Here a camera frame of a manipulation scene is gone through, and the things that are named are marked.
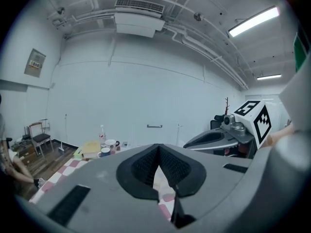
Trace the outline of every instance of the black seat cushion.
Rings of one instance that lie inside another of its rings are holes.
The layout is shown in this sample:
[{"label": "black seat cushion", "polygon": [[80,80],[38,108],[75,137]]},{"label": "black seat cushion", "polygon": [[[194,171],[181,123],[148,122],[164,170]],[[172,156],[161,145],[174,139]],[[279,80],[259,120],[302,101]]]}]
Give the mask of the black seat cushion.
[{"label": "black seat cushion", "polygon": [[48,134],[39,134],[39,135],[36,135],[36,136],[33,138],[33,140],[34,140],[35,142],[42,142],[42,141],[44,141],[44,140],[46,140],[46,139],[48,139],[48,138],[50,138],[50,135],[48,135]]}]

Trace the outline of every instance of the cardboard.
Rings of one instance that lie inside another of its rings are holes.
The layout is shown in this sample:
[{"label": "cardboard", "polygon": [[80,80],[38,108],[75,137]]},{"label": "cardboard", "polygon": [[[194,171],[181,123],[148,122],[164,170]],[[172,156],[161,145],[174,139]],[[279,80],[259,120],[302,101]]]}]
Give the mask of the cardboard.
[{"label": "cardboard", "polygon": [[24,149],[21,149],[21,150],[17,149],[17,152],[18,152],[19,157],[22,157],[22,156],[26,157],[27,155],[30,155],[30,154],[34,153],[35,152],[35,148],[34,148],[33,145],[29,145],[29,146],[27,146]]},{"label": "cardboard", "polygon": [[22,163],[24,163],[25,166],[28,166],[29,164],[34,162],[37,158],[38,157],[37,157],[37,154],[35,152],[33,152],[29,155],[20,157]]}]

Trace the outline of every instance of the table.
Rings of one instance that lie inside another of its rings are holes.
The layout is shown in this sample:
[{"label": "table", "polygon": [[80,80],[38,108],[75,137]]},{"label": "table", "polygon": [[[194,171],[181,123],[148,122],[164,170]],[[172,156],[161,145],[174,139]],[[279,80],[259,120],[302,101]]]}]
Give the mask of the table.
[{"label": "table", "polygon": [[[120,151],[112,151],[111,154],[116,154],[128,150],[127,148],[121,148]],[[91,161],[90,159],[71,158],[67,161],[56,173],[50,177],[46,183],[36,192],[36,194],[29,200],[30,203],[36,204],[40,198],[48,192],[54,185],[59,182],[66,182],[66,177],[72,174],[76,169],[84,166]],[[164,216],[170,220],[174,208],[175,192],[169,187],[167,179],[160,169],[155,172],[154,189],[159,192],[159,207],[164,213]]]}]

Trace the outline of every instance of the vent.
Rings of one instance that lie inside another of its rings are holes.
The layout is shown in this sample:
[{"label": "vent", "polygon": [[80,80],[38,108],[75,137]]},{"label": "vent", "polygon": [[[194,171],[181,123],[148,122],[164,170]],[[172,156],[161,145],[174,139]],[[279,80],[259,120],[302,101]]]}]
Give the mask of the vent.
[{"label": "vent", "polygon": [[117,0],[115,7],[127,7],[127,8],[136,8],[142,10],[148,10],[156,13],[162,14],[164,11],[164,6],[161,4],[147,2],[142,0]]},{"label": "vent", "polygon": [[49,218],[66,226],[89,191],[89,187],[76,185],[48,214]]}]

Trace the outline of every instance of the cable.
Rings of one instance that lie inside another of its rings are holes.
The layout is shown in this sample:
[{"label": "cable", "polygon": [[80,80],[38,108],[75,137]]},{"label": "cable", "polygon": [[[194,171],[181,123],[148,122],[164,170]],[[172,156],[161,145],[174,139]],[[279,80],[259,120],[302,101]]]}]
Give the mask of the cable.
[{"label": "cable", "polygon": [[48,116],[48,104],[49,104],[49,96],[50,96],[50,90],[51,90],[51,83],[52,83],[52,78],[53,78],[53,74],[54,74],[54,71],[56,69],[56,66],[59,64],[60,60],[61,60],[61,57],[62,57],[62,46],[63,46],[63,42],[64,42],[64,39],[62,39],[62,42],[60,44],[60,52],[59,52],[59,60],[58,62],[56,63],[54,69],[53,69],[53,72],[51,74],[51,79],[50,79],[50,84],[49,84],[49,90],[48,90],[48,98],[47,98],[47,106],[46,106],[46,109],[45,109],[45,119],[47,119],[47,116]]},{"label": "cable", "polygon": [[68,136],[67,136],[67,114],[65,114],[65,135],[66,135],[66,142],[68,143]]}]

